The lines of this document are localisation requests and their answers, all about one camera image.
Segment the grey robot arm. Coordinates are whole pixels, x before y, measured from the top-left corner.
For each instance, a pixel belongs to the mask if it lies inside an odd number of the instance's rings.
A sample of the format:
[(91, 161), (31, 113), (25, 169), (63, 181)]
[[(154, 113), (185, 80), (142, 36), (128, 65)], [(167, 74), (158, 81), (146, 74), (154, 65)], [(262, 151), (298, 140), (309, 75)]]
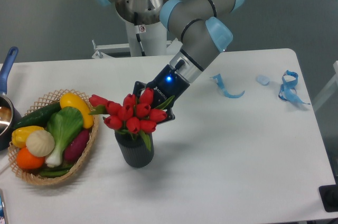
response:
[(136, 82), (134, 94), (154, 90), (154, 107), (174, 104), (196, 78), (232, 42), (231, 31), (219, 20), (245, 0), (97, 0), (113, 4), (125, 22), (130, 53), (134, 57), (161, 55), (167, 34), (181, 43), (178, 53), (149, 83)]

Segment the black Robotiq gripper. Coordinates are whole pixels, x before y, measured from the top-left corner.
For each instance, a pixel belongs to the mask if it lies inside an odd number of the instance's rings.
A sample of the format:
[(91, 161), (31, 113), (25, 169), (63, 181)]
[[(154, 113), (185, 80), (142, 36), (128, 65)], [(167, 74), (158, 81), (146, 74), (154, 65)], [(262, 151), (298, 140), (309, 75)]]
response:
[(140, 97), (142, 91), (147, 88), (154, 90), (152, 108), (165, 102), (169, 97), (174, 96), (174, 99), (170, 102), (167, 108), (156, 108), (157, 119), (156, 123), (161, 124), (169, 122), (175, 119), (175, 115), (172, 112), (174, 102), (177, 98), (190, 86), (190, 84), (181, 78), (175, 71), (166, 65), (163, 70), (154, 78), (153, 81), (145, 84), (140, 81), (136, 81), (133, 88), (133, 94), (136, 97)]

